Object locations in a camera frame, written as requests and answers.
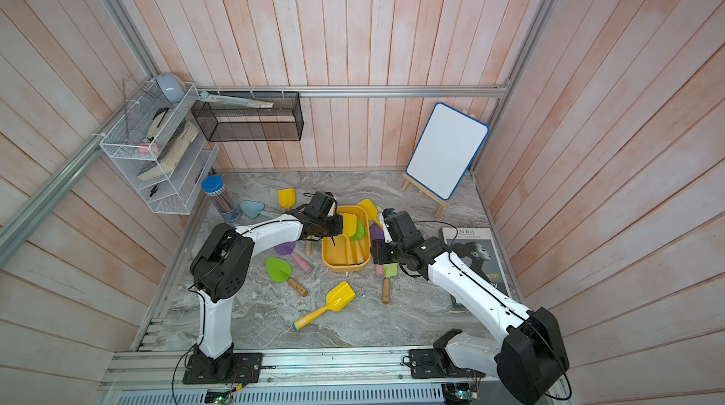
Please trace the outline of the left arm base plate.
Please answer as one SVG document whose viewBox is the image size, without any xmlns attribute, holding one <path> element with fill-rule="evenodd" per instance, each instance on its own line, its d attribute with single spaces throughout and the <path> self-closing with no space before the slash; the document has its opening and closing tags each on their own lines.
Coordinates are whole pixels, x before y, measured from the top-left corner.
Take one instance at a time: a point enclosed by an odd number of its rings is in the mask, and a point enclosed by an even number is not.
<svg viewBox="0 0 725 405">
<path fill-rule="evenodd" d="M 195 352 L 191 358 L 183 384 L 247 385 L 257 383 L 260 378 L 264 354 L 260 352 L 224 353 L 218 360 L 212 360 L 202 352 Z"/>
</svg>

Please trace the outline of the yellow scoop shovel yellow handle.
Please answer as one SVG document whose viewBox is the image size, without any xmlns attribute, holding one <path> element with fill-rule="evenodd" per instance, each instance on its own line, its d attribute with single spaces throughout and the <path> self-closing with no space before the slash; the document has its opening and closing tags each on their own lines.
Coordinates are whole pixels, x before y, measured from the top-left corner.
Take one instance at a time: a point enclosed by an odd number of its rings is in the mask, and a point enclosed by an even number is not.
<svg viewBox="0 0 725 405">
<path fill-rule="evenodd" d="M 358 203 L 358 206 L 366 211 L 369 222 L 379 221 L 379 210 L 370 199 L 364 199 Z"/>
</svg>

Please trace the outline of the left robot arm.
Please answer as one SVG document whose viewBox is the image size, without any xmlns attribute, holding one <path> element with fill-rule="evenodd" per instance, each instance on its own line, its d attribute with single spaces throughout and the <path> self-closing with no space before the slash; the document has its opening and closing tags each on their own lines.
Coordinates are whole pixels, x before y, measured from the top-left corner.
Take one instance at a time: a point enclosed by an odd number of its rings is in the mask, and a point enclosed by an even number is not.
<svg viewBox="0 0 725 405">
<path fill-rule="evenodd" d="M 232 349 L 233 297 L 255 255 L 298 240 L 333 238 L 342 231 L 343 217 L 337 214 L 337 200 L 330 192 L 316 192 L 310 202 L 264 222 L 217 225 L 190 267 L 192 289 L 200 296 L 198 351 L 216 361 Z"/>
</svg>

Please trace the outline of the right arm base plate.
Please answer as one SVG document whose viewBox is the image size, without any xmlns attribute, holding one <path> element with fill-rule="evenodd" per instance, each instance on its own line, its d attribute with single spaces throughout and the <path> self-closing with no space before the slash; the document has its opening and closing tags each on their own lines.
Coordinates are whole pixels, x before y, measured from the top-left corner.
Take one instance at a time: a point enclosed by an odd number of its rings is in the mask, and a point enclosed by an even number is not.
<svg viewBox="0 0 725 405">
<path fill-rule="evenodd" d="M 410 369 L 412 378 L 416 380 L 485 377 L 483 372 L 456 367 L 443 350 L 436 348 L 413 348 L 401 358 L 401 363 Z"/>
</svg>

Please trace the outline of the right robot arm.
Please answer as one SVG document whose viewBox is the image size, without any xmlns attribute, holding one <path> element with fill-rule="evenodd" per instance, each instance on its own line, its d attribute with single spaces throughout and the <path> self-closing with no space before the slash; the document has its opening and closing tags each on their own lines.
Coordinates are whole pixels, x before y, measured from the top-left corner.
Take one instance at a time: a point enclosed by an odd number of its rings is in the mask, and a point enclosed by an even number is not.
<svg viewBox="0 0 725 405">
<path fill-rule="evenodd" d="M 491 340 L 450 331 L 434 348 L 455 370 L 493 376 L 522 404 L 534 404 L 564 378 L 568 354 L 556 317 L 510 299 L 464 261 L 464 246 L 426 239 L 406 212 L 378 216 L 384 238 L 371 248 L 377 265 L 397 263 L 443 288 L 464 305 L 493 336 Z"/>
</svg>

